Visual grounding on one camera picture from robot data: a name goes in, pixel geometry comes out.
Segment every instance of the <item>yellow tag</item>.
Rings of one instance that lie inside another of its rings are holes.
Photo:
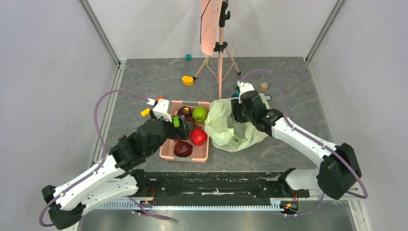
[[[140,114],[142,117],[146,117],[150,113],[150,108],[146,108]]]

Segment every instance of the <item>white wall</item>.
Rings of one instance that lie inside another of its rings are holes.
[[[88,167],[115,65],[77,0],[14,0],[0,2],[0,70],[0,229],[52,230],[41,189]]]
[[[89,0],[120,59],[204,57],[200,0]],[[336,0],[230,0],[234,56],[306,56]]]
[[[312,60],[335,142],[351,144],[372,230],[406,230],[408,2],[349,0]]]

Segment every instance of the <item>green apple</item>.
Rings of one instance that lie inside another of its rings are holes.
[[[195,121],[199,124],[204,123],[205,119],[207,119],[208,111],[204,107],[196,107],[192,112],[192,117]]]

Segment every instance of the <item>red fruit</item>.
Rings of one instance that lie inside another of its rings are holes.
[[[192,145],[185,142],[178,140],[176,141],[176,145],[174,145],[174,155],[178,157],[187,157],[192,154]]]
[[[197,128],[194,126],[192,132],[190,133],[190,139],[194,145],[200,146],[207,141],[207,133],[200,127]]]
[[[177,115],[185,116],[187,118],[192,116],[192,110],[189,107],[182,107],[177,111]]]
[[[187,122],[192,123],[192,125],[194,126],[194,124],[195,124],[195,119],[194,119],[193,117],[191,117],[191,116],[186,117],[186,120],[187,120]]]

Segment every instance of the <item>teal toy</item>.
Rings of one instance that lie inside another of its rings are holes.
[[[235,93],[231,96],[231,98],[236,98],[240,96],[240,88],[238,84],[234,84]]]

